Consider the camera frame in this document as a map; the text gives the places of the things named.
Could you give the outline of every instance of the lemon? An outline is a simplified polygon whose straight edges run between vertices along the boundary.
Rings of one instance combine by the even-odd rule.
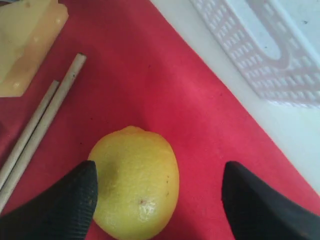
[[[148,240],[169,222],[179,195],[179,171],[160,135],[129,126],[92,149],[98,175],[93,219],[118,240]]]

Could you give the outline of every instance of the wooden stick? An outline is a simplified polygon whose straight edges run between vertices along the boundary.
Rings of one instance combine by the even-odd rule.
[[[59,86],[58,81],[53,81],[50,85],[48,91],[44,95],[43,99],[41,100],[39,106],[35,110],[34,114],[32,115],[31,119],[27,123],[26,127],[24,128],[22,134],[20,135],[18,141],[14,145],[12,152],[10,153],[9,157],[5,161],[3,167],[0,170],[0,190],[5,184],[9,174],[11,173],[12,169],[14,168],[18,158],[20,157],[23,149],[25,148],[31,134],[35,130],[37,124],[39,123],[41,117],[43,116],[45,110],[47,109],[51,99],[53,98],[57,88]]]
[[[77,56],[75,57],[60,87],[58,88],[55,95],[53,96],[51,103],[47,107],[40,122],[35,128],[32,136],[30,137],[29,142],[27,143],[24,150],[22,151],[11,174],[9,175],[3,188],[0,190],[0,213],[4,209],[18,181],[20,180],[22,174],[27,168],[33,154],[38,148],[42,138],[44,137],[47,129],[49,128],[51,122],[53,121],[59,107],[61,106],[63,100],[65,99],[69,89],[73,85],[86,59],[87,57],[82,53],[78,53]]]

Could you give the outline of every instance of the red fabric surface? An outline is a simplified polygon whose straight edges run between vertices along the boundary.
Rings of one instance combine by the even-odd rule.
[[[52,80],[77,52],[88,59],[4,213],[86,160],[102,136],[134,125],[163,135],[180,170],[176,211],[155,240],[234,239],[221,202],[230,160],[320,214],[317,194],[148,0],[62,2],[69,20],[28,91],[0,98],[2,163]],[[93,222],[87,239],[112,238]]]

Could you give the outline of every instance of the red cloth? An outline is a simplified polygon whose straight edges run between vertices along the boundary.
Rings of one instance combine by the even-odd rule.
[[[163,135],[180,170],[176,211],[155,240],[234,239],[221,202],[230,160],[320,214],[317,194],[148,0],[63,3],[69,20],[28,91],[0,98],[2,163],[52,80],[77,52],[88,59],[5,213],[86,160],[102,136],[134,125]],[[110,239],[92,223],[87,240]]]

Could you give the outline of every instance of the wooden dowel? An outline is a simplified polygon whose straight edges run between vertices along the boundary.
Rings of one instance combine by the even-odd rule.
[[[48,91],[44,95],[43,99],[41,100],[39,106],[35,110],[34,114],[32,115],[31,119],[25,126],[23,132],[21,133],[18,141],[14,145],[9,157],[5,161],[3,167],[0,169],[0,190],[5,184],[9,174],[11,173],[12,169],[14,168],[19,156],[21,155],[23,149],[25,148],[31,134],[35,130],[37,124],[39,123],[41,117],[43,116],[45,110],[47,109],[51,99],[53,98],[57,88],[59,86],[58,81],[53,81],[50,85]]]
[[[51,103],[44,112],[40,122],[38,123],[27,145],[22,151],[16,165],[12,169],[11,174],[9,175],[3,188],[0,190],[0,213],[4,209],[19,179],[27,168],[33,154],[38,148],[42,138],[53,121],[59,107],[65,99],[69,89],[73,85],[86,59],[87,57],[82,53],[78,53],[75,57],[58,90],[53,96]]]

